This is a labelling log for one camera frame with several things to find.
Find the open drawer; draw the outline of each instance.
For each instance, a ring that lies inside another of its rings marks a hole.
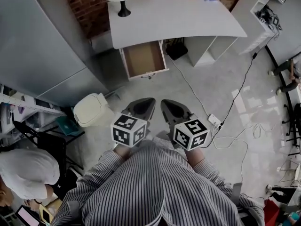
[[[162,42],[154,41],[120,49],[129,80],[168,71]]]

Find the black lamp base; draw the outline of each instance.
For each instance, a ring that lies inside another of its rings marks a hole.
[[[126,7],[126,1],[121,1],[121,10],[118,13],[119,17],[127,17],[131,14],[131,11],[127,9]]]

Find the person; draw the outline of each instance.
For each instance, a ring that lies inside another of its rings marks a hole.
[[[280,87],[276,94],[280,95],[282,92],[289,92],[295,88],[297,88],[298,84],[300,84],[300,76],[301,76],[301,54],[293,58],[292,60],[287,60],[283,64],[281,64],[278,68],[273,71],[269,71],[269,75],[278,76],[280,72],[288,70],[289,71],[289,79],[292,83]]]
[[[293,197],[293,194],[295,193],[297,187],[280,187],[280,186],[271,186],[267,185],[266,186],[266,194],[271,195],[269,197],[275,198],[276,201],[288,204],[291,198]],[[283,195],[280,195],[277,192],[272,192],[272,191],[278,191],[282,192]]]
[[[60,177],[58,162],[42,149],[15,149],[0,153],[0,206],[10,206],[13,194],[25,199],[25,205],[37,210],[50,198]]]
[[[174,149],[155,137],[131,148],[117,145],[70,190],[51,225],[264,225],[262,206],[240,194],[238,206],[202,150]]]

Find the power strip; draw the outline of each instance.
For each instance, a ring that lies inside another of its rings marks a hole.
[[[221,126],[220,129],[222,129],[221,121],[219,119],[217,119],[217,117],[215,115],[211,114],[208,117],[208,121],[217,128],[219,128]]]

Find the striped shirt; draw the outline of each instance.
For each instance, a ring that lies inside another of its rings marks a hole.
[[[159,138],[144,140],[126,161],[106,151],[66,195],[52,225],[72,221],[77,201],[87,226],[242,225],[232,189],[206,159],[192,168],[183,149]],[[240,195],[239,205],[264,225],[262,207]]]

